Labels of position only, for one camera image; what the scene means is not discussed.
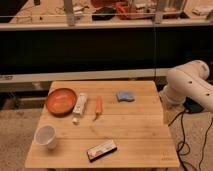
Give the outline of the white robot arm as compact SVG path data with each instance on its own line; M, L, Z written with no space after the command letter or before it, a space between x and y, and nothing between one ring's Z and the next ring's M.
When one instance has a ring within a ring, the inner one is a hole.
M167 85L161 91L161 96L172 106L183 104L189 97L213 113L213 85L206 81L209 74L210 69L202 60L171 68L167 72Z

